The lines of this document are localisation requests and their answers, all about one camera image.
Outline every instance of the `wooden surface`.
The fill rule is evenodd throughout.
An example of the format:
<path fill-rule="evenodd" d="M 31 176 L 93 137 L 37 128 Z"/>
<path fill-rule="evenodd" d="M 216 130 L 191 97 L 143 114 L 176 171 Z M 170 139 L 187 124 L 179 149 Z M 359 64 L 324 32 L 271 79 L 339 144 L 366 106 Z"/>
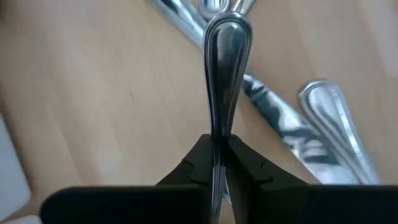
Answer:
<path fill-rule="evenodd" d="M 142 0 L 2 0 L 2 112 L 37 213 L 71 185 L 154 184 L 209 132 L 201 53 Z M 339 84 L 368 155 L 398 183 L 398 3 L 258 0 L 248 70 L 299 110 L 315 78 Z M 233 133 L 315 179 L 244 95 Z"/>

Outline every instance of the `wooden table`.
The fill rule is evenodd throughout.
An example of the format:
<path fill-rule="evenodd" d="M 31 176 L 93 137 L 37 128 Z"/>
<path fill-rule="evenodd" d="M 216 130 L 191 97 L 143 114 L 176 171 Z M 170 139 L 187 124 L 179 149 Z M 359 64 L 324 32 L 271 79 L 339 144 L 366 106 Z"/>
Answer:
<path fill-rule="evenodd" d="M 32 189 L 154 184 L 209 132 L 200 51 L 142 0 L 0 1 L 2 112 Z M 258 0 L 248 69 L 299 110 L 306 82 L 343 90 L 368 156 L 398 183 L 398 3 Z M 315 179 L 241 94 L 233 133 Z"/>

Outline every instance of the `black tool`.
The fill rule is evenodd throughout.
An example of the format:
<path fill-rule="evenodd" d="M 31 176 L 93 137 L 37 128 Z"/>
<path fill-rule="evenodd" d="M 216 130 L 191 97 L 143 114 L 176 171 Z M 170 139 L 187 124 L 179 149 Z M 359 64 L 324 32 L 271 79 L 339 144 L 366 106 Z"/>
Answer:
<path fill-rule="evenodd" d="M 236 223 L 386 223 L 396 218 L 398 188 L 308 185 L 228 139 L 227 180 Z M 50 196 L 50 223 L 210 223 L 211 136 L 203 135 L 156 186 L 74 187 Z"/>

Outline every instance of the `stainless steel utensil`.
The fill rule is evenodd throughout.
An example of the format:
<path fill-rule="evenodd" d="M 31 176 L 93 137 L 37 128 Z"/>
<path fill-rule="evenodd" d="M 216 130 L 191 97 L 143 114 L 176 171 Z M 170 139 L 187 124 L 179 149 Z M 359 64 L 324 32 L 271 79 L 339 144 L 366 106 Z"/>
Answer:
<path fill-rule="evenodd" d="M 211 135 L 215 144 L 212 217 L 218 219 L 224 194 L 223 151 L 228 148 L 236 102 L 248 61 L 252 33 L 250 23 L 236 12 L 215 16 L 205 30 L 204 61 L 210 109 Z"/>
<path fill-rule="evenodd" d="M 341 90 L 332 82 L 310 82 L 299 94 L 302 108 L 338 153 L 361 178 L 362 184 L 379 184 L 366 156 Z"/>
<path fill-rule="evenodd" d="M 189 1 L 184 4 L 181 3 L 181 0 L 147 1 L 157 5 L 166 18 L 201 47 L 201 42 L 197 40 L 202 38 L 203 31 L 192 27 L 200 27 L 197 24 L 202 25 L 202 23 L 189 19 L 190 17 L 200 17 L 200 15 Z M 189 8 L 190 10 L 183 11 L 189 12 L 191 16 L 179 16 L 179 11 L 170 9 L 170 6 L 174 5 Z M 243 79 L 245 93 L 260 114 L 279 134 L 282 142 L 291 145 L 291 151 L 321 183 L 361 184 L 359 177 L 351 170 L 344 158 L 338 153 L 335 154 L 336 150 L 333 149 L 331 142 L 314 126 L 252 74 L 245 73 Z M 253 98 L 255 92 L 261 92 L 261 97 Z"/>
<path fill-rule="evenodd" d="M 199 13 L 207 20 L 229 10 L 229 0 L 199 0 Z"/>
<path fill-rule="evenodd" d="M 203 44 L 203 31 L 207 22 L 197 12 L 191 1 L 187 0 L 146 0 L 179 28 L 198 46 Z"/>
<path fill-rule="evenodd" d="M 231 10 L 246 15 L 256 0 L 236 0 Z"/>
<path fill-rule="evenodd" d="M 339 150 L 275 92 L 250 74 L 243 88 L 296 158 L 323 184 L 362 184 Z"/>

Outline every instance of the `metal cutlery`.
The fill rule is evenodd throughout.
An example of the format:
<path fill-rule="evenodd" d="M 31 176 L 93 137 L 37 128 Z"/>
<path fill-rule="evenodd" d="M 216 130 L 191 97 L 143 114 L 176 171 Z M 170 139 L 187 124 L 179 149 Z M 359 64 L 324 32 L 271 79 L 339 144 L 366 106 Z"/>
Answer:
<path fill-rule="evenodd" d="M 200 17 L 189 1 L 182 4 L 181 0 L 147 0 L 157 6 L 161 13 L 179 28 L 197 46 L 202 47 L 201 40 L 205 23 L 192 18 Z M 170 7 L 179 6 L 179 10 Z M 240 7 L 244 12 L 247 7 Z M 191 16 L 179 16 L 184 11 Z M 299 161 L 323 184 L 364 184 L 363 177 L 355 173 L 340 150 L 314 125 L 300 116 L 274 91 L 270 90 L 253 74 L 243 76 L 244 92 L 257 107 L 263 118 L 279 134 L 282 142 L 290 147 Z M 254 93 L 261 93 L 260 98 Z"/>
<path fill-rule="evenodd" d="M 229 0 L 199 0 L 199 13 L 210 20 L 219 13 L 229 10 Z"/>
<path fill-rule="evenodd" d="M 236 0 L 231 10 L 246 15 L 256 0 Z"/>
<path fill-rule="evenodd" d="M 282 142 L 321 183 L 361 183 L 334 145 L 260 80 L 245 74 L 243 89 Z"/>
<path fill-rule="evenodd" d="M 328 80 L 310 82 L 299 94 L 304 113 L 339 150 L 362 184 L 379 184 L 366 156 L 353 120 L 338 86 Z"/>
<path fill-rule="evenodd" d="M 231 135 L 251 39 L 250 23 L 236 12 L 218 14 L 205 30 L 203 52 L 211 136 L 215 145 L 212 194 L 214 221 L 218 219 L 224 195 L 225 165 L 222 155 Z"/>

